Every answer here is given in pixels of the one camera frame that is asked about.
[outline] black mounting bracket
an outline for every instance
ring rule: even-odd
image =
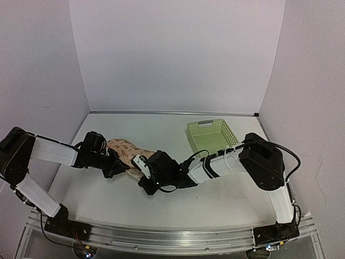
[[[298,237],[300,232],[296,221],[291,223],[276,223],[270,226],[254,228],[255,245],[263,246],[274,242],[286,241]]]
[[[44,230],[56,235],[66,236],[80,241],[88,241],[91,225],[68,219],[68,209],[62,205],[55,217],[48,217]]]

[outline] white backdrop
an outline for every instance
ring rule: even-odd
[[[258,112],[284,6],[70,0],[91,110]]]

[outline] white surface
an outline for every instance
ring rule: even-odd
[[[91,110],[258,112],[285,0],[70,0]]]
[[[17,185],[17,190],[49,217],[55,217],[60,209],[60,204],[42,189],[31,174],[27,174]]]
[[[0,1],[0,139],[14,126],[70,142],[89,107],[68,0]],[[30,163],[49,189],[59,166]],[[30,208],[0,180],[0,252],[13,258]]]
[[[327,258],[345,255],[345,2],[286,1],[277,59],[260,117],[302,160],[292,177]],[[295,161],[287,163],[292,169]]]
[[[70,147],[36,138],[30,159],[39,159],[72,166],[77,159],[77,151]]]
[[[225,119],[239,140],[248,132],[265,137],[254,117],[90,114],[74,142],[82,141],[93,130],[108,140],[126,138],[137,147],[161,149],[182,162],[192,154],[186,124],[215,118]],[[157,192],[147,196],[127,174],[107,180],[97,169],[61,166],[50,194],[68,207],[72,219],[113,225],[226,228],[275,222],[268,195],[248,174],[225,176],[171,194]]]

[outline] white table surface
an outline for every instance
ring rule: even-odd
[[[227,122],[239,141],[249,132],[265,138],[255,117],[89,114],[73,143],[83,141],[87,132],[97,131],[107,140],[125,138],[137,147],[166,151],[182,162],[192,154],[186,124],[218,118]],[[67,206],[71,219],[113,226],[199,229],[275,223],[267,194],[244,173],[170,194],[157,192],[148,196],[126,173],[105,179],[98,169],[61,166],[50,194]]]

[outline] white wall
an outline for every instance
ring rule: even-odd
[[[91,110],[259,111],[284,0],[70,5]]]
[[[303,212],[315,218],[327,258],[345,257],[344,33],[344,1],[287,0],[260,110],[273,141],[302,160],[293,186]]]
[[[89,112],[68,0],[0,2],[0,139],[14,126],[70,142]],[[58,165],[30,165],[49,188]],[[29,209],[0,180],[0,254],[12,258]]]

